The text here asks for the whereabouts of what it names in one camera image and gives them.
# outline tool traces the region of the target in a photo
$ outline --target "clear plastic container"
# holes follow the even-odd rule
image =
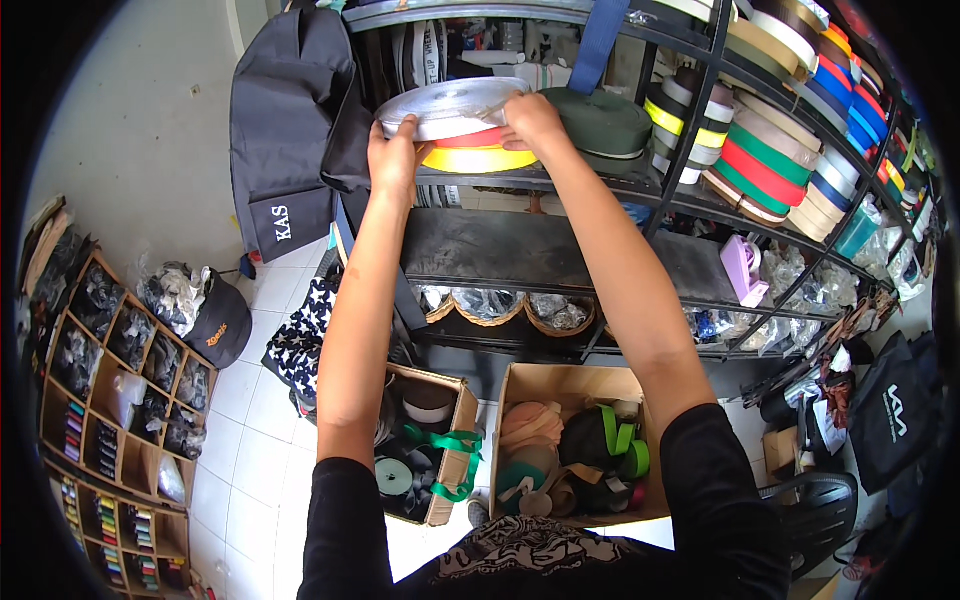
[[[872,203],[864,201],[856,210],[851,223],[837,240],[835,249],[841,256],[853,259],[857,252],[866,245],[870,236],[879,228],[881,219],[878,219],[879,211]]]

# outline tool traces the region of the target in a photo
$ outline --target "green handle strap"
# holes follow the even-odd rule
[[[480,466],[480,461],[483,458],[480,456],[483,438],[472,431],[451,431],[441,436],[429,431],[424,432],[413,423],[403,425],[403,430],[414,444],[429,444],[435,448],[464,452],[470,455],[470,460],[467,465],[467,478],[462,484],[457,486],[456,492],[451,492],[439,481],[435,481],[433,485],[430,486],[432,493],[450,502],[463,502],[469,498],[473,493],[473,482],[476,479],[477,468]],[[472,442],[472,444],[468,445],[464,444],[464,442]]]
[[[636,425],[633,423],[623,423],[620,429],[616,428],[616,413],[613,408],[606,404],[597,404],[600,407],[600,413],[603,415],[603,429],[607,436],[607,451],[611,456],[620,456],[626,454],[630,445],[634,441]]]

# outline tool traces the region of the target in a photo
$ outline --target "black bag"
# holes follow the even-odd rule
[[[354,84],[340,14],[290,10],[271,19],[233,73],[230,172],[245,252],[270,262],[326,236],[333,185],[370,186],[373,117]]]
[[[940,407],[901,332],[891,337],[850,400],[847,427],[867,493],[889,486],[924,453]]]
[[[250,340],[253,315],[240,290],[210,269],[206,300],[193,329],[183,341],[217,369],[226,369],[240,358]]]

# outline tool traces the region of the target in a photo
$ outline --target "logo on bag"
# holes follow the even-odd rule
[[[902,438],[906,435],[906,423],[900,420],[900,415],[903,413],[903,400],[897,397],[897,389],[896,385],[892,385],[883,393],[883,406],[887,409],[887,420],[890,421],[890,437],[894,444],[897,443],[897,436]],[[894,421],[900,426],[900,429],[897,429]]]
[[[223,337],[223,335],[224,335],[225,333],[227,333],[227,324],[226,324],[226,323],[220,325],[220,328],[217,329],[217,333],[216,333],[212,338],[210,338],[209,340],[207,340],[207,341],[206,341],[206,344],[207,344],[208,346],[216,346],[217,343],[220,342],[220,338]]]
[[[293,236],[290,235],[290,212],[287,210],[287,207],[283,204],[280,206],[274,206],[270,209],[270,212],[272,212],[275,217],[282,217],[282,219],[279,221],[274,221],[275,226],[283,228],[274,229],[277,242],[282,242],[283,240],[292,240]]]

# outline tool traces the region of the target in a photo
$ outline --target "hand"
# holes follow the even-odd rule
[[[417,116],[408,114],[394,138],[387,140],[383,137],[383,126],[379,121],[373,121],[370,144],[367,146],[372,196],[383,194],[413,205],[417,196],[417,167],[434,148],[433,142],[421,142],[415,146],[413,140],[416,130]]]
[[[500,143],[505,150],[532,150],[537,154],[551,143],[569,143],[560,115],[542,94],[514,92],[503,112],[508,127],[500,130]]]

